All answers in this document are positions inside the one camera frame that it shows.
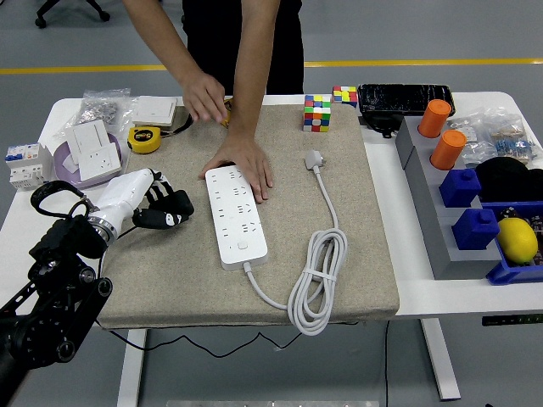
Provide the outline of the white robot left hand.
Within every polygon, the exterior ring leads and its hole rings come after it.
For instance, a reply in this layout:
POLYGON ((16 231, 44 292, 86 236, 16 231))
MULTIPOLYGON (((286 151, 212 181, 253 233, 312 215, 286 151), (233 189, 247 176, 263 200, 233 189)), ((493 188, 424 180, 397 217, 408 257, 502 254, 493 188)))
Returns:
POLYGON ((115 240, 125 220, 136 227, 166 230, 177 226, 194 213, 193 204, 183 190, 175 191, 167 178, 149 168, 112 179, 88 216, 89 223, 115 240))

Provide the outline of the person's right hand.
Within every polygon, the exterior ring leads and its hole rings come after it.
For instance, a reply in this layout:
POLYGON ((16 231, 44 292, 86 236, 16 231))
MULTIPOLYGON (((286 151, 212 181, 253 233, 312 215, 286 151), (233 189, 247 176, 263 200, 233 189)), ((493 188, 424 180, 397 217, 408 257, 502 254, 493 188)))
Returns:
POLYGON ((182 82, 183 101, 194 121, 221 123, 227 117, 224 87, 201 70, 188 74, 182 82))

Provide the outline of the person's left hand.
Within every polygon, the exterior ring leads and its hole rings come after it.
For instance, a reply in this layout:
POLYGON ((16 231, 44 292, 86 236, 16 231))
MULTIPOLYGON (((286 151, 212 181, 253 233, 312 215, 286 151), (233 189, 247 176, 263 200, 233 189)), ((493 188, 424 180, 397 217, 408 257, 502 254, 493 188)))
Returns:
POLYGON ((268 190, 273 186, 273 176, 268 158, 254 137, 228 133, 216 154, 203 167, 199 179, 204 179, 208 170, 226 164, 235 164, 249 183, 256 203, 269 198, 268 190))

